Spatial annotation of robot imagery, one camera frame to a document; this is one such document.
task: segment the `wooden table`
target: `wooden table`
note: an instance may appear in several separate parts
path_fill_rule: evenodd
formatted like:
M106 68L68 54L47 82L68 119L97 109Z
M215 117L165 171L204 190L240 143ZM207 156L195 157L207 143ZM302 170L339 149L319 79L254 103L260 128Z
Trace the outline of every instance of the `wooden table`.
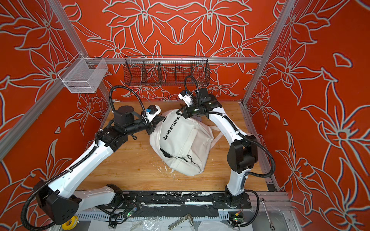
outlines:
M158 105L162 112L180 108L180 102L144 102L145 108L149 105ZM247 132L245 122L237 102L221 102L228 116L234 123ZM123 105L133 106L136 112L141 111L138 102L115 103L115 108ZM110 113L104 127L113 118ZM205 116L202 122L214 125ZM216 137L218 131L212 130ZM135 134L137 140L129 136L128 142L123 144L115 153L105 159L79 186L79 190L88 190L115 184L122 190L181 190L181 191L224 191L229 182L230 167L226 156L229 144L224 136L211 149L204 172L195 176L186 176L171 169L154 152L149 144L146 131ZM262 173L259 163L256 163L253 172ZM245 188L255 191L268 191L265 180L249 176Z

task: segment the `red floral backdrop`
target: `red floral backdrop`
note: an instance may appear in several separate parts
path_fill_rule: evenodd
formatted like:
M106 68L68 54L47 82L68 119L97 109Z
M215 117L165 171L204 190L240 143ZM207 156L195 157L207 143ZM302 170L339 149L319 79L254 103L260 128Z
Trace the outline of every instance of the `red floral backdrop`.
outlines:
M370 227L369 21L369 1L297 1L248 101L304 230Z
M283 0L82 1L61 0L90 57L198 55L261 56ZM220 100L239 100L257 64L211 66L208 89ZM124 82L122 65L111 65L104 83ZM147 100L178 100L178 87L136 87ZM124 92L118 100L127 100Z
M0 139L57 81L77 54L46 0L0 0ZM99 129L108 104L102 93L64 88L0 161L0 230L21 227L24 201L40 180L55 176L81 155ZM32 224L48 217L33 201Z

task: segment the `wrench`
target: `wrench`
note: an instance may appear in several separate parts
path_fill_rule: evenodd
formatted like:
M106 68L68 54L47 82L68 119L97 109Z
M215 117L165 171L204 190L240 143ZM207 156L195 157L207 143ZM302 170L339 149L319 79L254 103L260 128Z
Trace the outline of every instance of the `wrench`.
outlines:
M171 230L171 229L175 228L176 226L178 226L179 224L183 223L187 219L189 219L189 222L190 222L191 225L194 225L193 217L190 214L186 214L185 216L181 217L180 219L178 219L174 223L170 224L168 226L168 229Z
M262 204L263 204L263 207L265 208L267 218L269 219L270 229L271 229L272 231L275 231L275 226L274 226L274 224L272 223L272 221L271 221L271 219L270 219L270 216L269 216L269 213L267 212L267 209L266 209L265 199L261 198L261 202L262 202Z

